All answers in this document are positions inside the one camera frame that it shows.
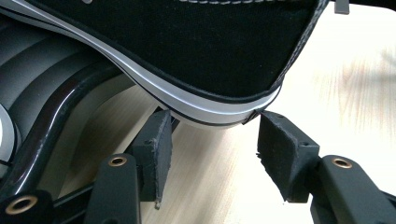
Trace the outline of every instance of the light wooden table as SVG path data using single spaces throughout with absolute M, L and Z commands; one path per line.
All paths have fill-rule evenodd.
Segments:
M 102 106 L 64 192 L 87 183 L 108 151 L 123 151 L 155 107 L 136 87 Z M 351 6 L 350 15 L 335 15 L 330 3 L 268 110 L 318 142 L 320 156 L 350 158 L 396 194 L 396 12 Z M 257 159 L 259 123 L 228 130 L 180 124 L 162 208 L 141 203 L 143 223 L 312 223 L 310 203 L 284 203 Z

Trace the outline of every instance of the curved black frame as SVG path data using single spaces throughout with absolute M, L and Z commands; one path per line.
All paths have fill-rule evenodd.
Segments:
M 95 88 L 117 77 L 125 78 L 119 78 L 114 85 L 104 90 L 110 94 L 103 94 L 103 103 L 133 85 L 109 61 L 94 63 L 80 70 L 51 95 L 1 183 L 0 201 L 19 192 L 35 189 L 73 109 Z

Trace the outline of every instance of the black sneaker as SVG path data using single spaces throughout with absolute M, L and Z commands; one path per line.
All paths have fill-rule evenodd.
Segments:
M 0 12 L 69 35 L 178 115 L 254 118 L 277 96 L 327 0 L 2 0 Z

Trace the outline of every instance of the shoe stitching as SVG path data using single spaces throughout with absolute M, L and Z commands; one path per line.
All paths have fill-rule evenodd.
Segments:
M 239 1 L 207 1 L 207 0 L 178 0 L 180 2 L 189 2 L 189 3 L 199 3 L 199 4 L 213 4 L 213 5 L 238 5 L 238 4 L 249 4 L 249 3 L 261 3 L 261 2 L 286 2 L 288 0 L 239 0 Z

